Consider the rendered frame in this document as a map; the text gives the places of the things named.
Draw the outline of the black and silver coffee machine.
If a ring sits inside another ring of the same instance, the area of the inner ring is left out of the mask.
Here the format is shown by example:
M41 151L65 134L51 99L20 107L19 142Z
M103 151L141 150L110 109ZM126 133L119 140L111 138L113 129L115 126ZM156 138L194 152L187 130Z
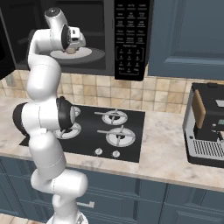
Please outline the black and silver coffee machine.
M192 84L183 134L189 163L224 168L224 85Z

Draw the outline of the dark glass microwave turntable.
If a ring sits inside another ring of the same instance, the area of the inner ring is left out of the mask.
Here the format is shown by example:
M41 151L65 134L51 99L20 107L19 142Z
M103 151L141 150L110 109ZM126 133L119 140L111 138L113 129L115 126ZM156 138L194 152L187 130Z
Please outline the dark glass microwave turntable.
M90 49L92 50L92 53L87 57L83 57L80 59L55 59L55 58L54 59L57 60L62 66L71 66L71 65L82 65L90 62L95 62L105 56L105 52L102 50L95 48ZM51 52L42 52L42 55L51 56L50 53Z

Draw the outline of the blue base cupboard door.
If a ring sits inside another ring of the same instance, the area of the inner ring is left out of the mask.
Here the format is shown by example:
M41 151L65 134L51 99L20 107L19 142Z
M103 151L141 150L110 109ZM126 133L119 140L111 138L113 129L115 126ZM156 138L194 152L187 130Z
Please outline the blue base cupboard door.
M224 224L224 192L168 185L159 224Z

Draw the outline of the blue drawer front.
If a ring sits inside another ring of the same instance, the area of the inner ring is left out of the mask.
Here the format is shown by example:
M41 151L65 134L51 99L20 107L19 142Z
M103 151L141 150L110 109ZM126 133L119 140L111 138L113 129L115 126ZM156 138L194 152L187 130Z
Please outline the blue drawer front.
M165 196L165 183L80 170L87 175L88 189L78 202L94 202L94 208L80 206L85 214L105 215L130 224L158 224Z

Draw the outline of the black microwave oven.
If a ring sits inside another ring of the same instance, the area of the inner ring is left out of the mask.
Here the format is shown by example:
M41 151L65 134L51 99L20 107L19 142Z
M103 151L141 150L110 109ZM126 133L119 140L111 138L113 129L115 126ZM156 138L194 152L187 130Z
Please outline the black microwave oven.
M28 68L29 34L46 29L45 11L57 7L70 27L80 29L84 47L105 52L95 62L60 65L64 73L141 81L149 58L152 5L153 0L0 0L0 17L16 69Z

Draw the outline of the white round plate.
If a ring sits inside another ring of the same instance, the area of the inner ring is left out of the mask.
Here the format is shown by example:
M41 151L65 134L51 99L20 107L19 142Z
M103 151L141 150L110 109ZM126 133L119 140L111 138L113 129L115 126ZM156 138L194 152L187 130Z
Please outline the white round plate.
M77 51L73 53L62 52L62 51L52 51L50 55L55 59L62 59L62 60L71 60L71 59L80 59L83 57L87 57L92 53L90 48L80 47Z

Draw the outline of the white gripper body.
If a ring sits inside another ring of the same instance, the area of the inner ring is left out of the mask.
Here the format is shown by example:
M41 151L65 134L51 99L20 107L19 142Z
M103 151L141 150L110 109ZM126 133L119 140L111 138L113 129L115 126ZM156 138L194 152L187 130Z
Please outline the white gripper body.
M70 47L80 48L86 45L86 40L78 27L70 27Z

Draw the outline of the black microwave door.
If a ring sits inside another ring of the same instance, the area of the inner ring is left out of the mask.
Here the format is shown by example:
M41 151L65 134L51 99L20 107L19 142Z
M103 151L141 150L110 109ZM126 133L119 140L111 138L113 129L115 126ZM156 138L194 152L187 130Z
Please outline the black microwave door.
M4 31L4 24L0 17L0 80L15 70L11 50Z

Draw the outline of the black gas hob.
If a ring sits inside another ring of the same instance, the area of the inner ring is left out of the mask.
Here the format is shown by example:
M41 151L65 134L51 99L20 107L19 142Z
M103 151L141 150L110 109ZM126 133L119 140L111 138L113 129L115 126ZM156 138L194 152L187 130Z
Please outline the black gas hob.
M145 113L74 106L63 98L22 103L13 111L13 122L25 136L23 146L44 134L43 146L54 141L65 152L137 163L140 158ZM101 148L102 154L95 150ZM113 157L119 151L120 157Z

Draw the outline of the blue wall cupboard door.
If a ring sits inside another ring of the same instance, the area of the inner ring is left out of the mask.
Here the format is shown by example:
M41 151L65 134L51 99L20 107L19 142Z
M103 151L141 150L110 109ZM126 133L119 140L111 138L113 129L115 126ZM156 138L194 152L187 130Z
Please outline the blue wall cupboard door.
M224 81L224 0L154 0L148 74Z

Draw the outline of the grey wall socket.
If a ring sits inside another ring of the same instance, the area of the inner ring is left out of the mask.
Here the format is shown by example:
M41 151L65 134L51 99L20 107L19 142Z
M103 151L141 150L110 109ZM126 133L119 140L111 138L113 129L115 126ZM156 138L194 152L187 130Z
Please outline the grey wall socket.
M5 77L5 79L6 79L6 83L7 83L7 85L8 85L9 87L15 87L15 86L16 86L16 82L15 82L15 80L14 80L14 77L13 77L13 74L12 74L12 73L8 74L8 75Z

